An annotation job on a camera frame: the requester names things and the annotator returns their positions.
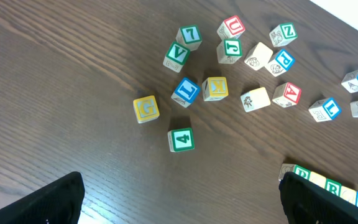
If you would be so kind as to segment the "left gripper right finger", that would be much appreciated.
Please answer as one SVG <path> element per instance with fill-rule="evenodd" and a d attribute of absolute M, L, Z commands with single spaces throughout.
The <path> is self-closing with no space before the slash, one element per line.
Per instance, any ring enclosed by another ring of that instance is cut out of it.
<path fill-rule="evenodd" d="M 279 190 L 289 224 L 358 224 L 358 207 L 294 172 L 284 175 Z"/>

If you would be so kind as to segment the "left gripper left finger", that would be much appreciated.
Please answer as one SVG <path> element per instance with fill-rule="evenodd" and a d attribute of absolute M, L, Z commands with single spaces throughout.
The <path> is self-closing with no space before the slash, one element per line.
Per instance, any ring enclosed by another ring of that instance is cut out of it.
<path fill-rule="evenodd" d="M 84 197 L 81 174 L 71 172 L 0 209 L 0 224 L 77 224 Z"/>

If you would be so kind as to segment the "yellow O wooden block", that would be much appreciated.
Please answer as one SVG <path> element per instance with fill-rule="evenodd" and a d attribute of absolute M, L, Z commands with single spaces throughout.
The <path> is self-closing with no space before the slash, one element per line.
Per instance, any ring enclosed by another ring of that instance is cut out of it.
<path fill-rule="evenodd" d="M 355 190 L 350 189 L 345 186 L 341 187 L 340 197 L 342 199 L 344 199 L 345 201 L 355 205 L 356 204 L 356 195 L 357 195 L 357 192 Z"/>
<path fill-rule="evenodd" d="M 311 171 L 309 181 L 320 186 L 321 188 L 325 188 L 327 178 L 325 176 L 320 175 L 316 172 Z"/>

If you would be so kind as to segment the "green B wooden block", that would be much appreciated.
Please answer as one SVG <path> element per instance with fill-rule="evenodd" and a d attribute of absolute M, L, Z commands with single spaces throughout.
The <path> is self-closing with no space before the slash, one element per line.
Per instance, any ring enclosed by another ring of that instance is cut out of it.
<path fill-rule="evenodd" d="M 339 182 L 336 182 L 331 179 L 326 179 L 324 189 L 339 197 L 341 194 L 341 187 L 342 185 Z"/>

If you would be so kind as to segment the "blue L wooden block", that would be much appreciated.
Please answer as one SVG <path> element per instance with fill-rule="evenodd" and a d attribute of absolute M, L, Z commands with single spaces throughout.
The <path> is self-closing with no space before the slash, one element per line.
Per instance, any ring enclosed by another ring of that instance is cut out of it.
<path fill-rule="evenodd" d="M 318 100 L 312 104 L 308 111 L 316 122 L 325 122 L 334 120 L 342 109 L 334 98 Z"/>

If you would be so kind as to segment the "red A wooden block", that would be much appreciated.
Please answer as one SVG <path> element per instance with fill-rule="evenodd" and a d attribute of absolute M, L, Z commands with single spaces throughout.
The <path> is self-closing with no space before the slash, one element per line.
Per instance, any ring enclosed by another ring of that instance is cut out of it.
<path fill-rule="evenodd" d="M 282 108 L 295 106 L 301 97 L 301 88 L 293 83 L 286 82 L 276 87 L 272 97 L 272 101 Z"/>

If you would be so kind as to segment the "yellow block middle left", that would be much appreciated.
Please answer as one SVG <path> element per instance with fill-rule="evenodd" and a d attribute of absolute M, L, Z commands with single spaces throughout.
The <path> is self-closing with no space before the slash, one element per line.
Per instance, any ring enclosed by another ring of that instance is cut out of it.
<path fill-rule="evenodd" d="M 265 87 L 260 87 L 241 95 L 241 102 L 246 113 L 271 105 Z"/>

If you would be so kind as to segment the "yellow block far left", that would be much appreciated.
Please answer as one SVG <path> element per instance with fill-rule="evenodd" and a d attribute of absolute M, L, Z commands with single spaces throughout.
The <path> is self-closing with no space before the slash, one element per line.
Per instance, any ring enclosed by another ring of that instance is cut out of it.
<path fill-rule="evenodd" d="M 160 116 L 157 101 L 153 95 L 135 99 L 133 107 L 139 124 L 155 120 Z"/>

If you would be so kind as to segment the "blue D wooden block upper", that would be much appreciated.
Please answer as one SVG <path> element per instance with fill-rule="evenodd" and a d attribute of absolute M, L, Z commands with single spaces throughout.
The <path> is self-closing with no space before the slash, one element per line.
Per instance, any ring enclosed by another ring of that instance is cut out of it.
<path fill-rule="evenodd" d="M 358 92 L 358 70 L 346 74 L 341 85 L 349 92 Z"/>

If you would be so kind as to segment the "green 4 wooden block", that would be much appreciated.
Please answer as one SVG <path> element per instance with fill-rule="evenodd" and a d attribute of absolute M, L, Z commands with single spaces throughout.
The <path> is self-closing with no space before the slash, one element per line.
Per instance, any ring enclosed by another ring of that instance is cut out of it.
<path fill-rule="evenodd" d="M 192 128 L 173 129 L 167 133 L 167 136 L 171 152 L 183 152 L 195 148 Z"/>

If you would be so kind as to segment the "blue P wooden block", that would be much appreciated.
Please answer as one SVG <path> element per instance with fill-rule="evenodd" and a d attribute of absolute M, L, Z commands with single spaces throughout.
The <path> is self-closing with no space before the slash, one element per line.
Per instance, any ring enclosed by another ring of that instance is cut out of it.
<path fill-rule="evenodd" d="M 275 77 L 289 71 L 295 63 L 295 58 L 285 49 L 281 49 L 272 56 L 265 68 Z"/>

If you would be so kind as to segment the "yellow block lower middle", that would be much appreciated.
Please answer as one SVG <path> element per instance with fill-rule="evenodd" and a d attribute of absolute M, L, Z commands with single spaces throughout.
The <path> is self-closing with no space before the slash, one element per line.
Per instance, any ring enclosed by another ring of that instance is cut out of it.
<path fill-rule="evenodd" d="M 202 84 L 204 101 L 219 101 L 229 95 L 225 77 L 208 77 Z"/>

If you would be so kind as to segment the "yellow block upper left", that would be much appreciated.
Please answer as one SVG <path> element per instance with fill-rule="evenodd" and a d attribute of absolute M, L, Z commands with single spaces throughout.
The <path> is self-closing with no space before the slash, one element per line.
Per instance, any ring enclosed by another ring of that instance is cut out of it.
<path fill-rule="evenodd" d="M 272 55 L 273 50 L 259 42 L 249 51 L 244 63 L 254 70 L 259 70 L 268 64 Z"/>

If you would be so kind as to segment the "blue L block left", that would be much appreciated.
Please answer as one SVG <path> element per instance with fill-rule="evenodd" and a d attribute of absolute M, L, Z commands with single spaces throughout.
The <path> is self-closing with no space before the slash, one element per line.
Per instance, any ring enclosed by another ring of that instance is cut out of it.
<path fill-rule="evenodd" d="M 184 108 L 189 107 L 200 93 L 201 88 L 188 78 L 184 78 L 171 95 L 171 99 Z"/>

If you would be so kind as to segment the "green block near top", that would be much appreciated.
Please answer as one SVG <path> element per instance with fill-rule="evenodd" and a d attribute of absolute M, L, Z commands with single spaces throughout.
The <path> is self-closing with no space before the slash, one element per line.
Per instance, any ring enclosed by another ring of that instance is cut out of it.
<path fill-rule="evenodd" d="M 292 22 L 279 24 L 270 33 L 269 37 L 274 47 L 283 47 L 298 38 L 297 31 Z"/>

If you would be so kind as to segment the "green G wooden block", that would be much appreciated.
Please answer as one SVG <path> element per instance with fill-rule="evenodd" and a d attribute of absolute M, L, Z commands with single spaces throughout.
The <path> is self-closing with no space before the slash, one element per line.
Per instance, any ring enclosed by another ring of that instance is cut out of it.
<path fill-rule="evenodd" d="M 218 63 L 234 64 L 242 56 L 242 44 L 238 39 L 224 39 L 216 48 Z"/>

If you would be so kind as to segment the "green V wooden block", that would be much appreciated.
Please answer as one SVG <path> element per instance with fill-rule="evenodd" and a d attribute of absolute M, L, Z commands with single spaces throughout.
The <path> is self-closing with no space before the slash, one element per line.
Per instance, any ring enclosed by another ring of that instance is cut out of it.
<path fill-rule="evenodd" d="M 190 52 L 190 49 L 174 41 L 172 42 L 168 52 L 165 54 L 163 65 L 170 70 L 179 73 L 186 63 Z"/>

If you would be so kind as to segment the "red U wooden block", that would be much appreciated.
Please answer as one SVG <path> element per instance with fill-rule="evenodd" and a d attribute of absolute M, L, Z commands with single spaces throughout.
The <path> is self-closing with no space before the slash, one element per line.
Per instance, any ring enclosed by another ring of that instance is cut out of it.
<path fill-rule="evenodd" d="M 234 15 L 223 20 L 217 29 L 217 34 L 221 40 L 238 39 L 245 32 L 245 30 L 246 28 L 239 19 L 239 16 Z"/>

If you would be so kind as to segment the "green L wooden block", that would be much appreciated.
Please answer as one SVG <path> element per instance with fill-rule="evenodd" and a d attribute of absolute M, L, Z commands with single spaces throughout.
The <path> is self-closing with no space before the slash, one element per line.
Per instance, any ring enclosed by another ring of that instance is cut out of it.
<path fill-rule="evenodd" d="M 203 39 L 198 26 L 194 24 L 180 27 L 176 36 L 176 41 L 191 51 L 195 51 L 199 48 Z"/>

